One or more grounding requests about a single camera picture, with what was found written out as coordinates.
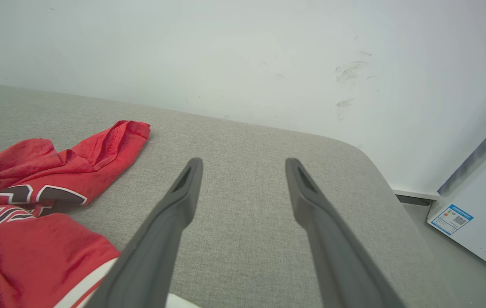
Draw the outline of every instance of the red jersey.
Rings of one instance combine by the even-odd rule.
[[[55,201],[87,205],[136,159],[149,125],[119,121],[72,149],[29,139],[0,153],[0,307],[80,307],[119,252]]]

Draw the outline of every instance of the gray sofa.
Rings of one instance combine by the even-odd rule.
[[[357,148],[315,135],[81,96],[0,86],[0,151],[28,138],[57,150],[145,121],[151,137],[112,186],[71,217],[123,249],[192,157],[204,162],[171,293],[204,308],[320,307],[306,233],[295,222],[284,160],[296,157],[409,307],[454,307],[411,219]]]

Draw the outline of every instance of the white wall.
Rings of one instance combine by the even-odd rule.
[[[0,0],[0,84],[329,136],[432,193],[486,137],[486,0]]]

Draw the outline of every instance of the gray floor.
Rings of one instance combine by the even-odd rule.
[[[425,222],[429,207],[403,203],[462,307],[486,308],[486,262]]]

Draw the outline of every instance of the qr code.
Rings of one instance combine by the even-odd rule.
[[[460,224],[460,226],[465,223],[465,219],[463,219],[461,216],[456,216],[456,218],[454,218],[454,221]]]

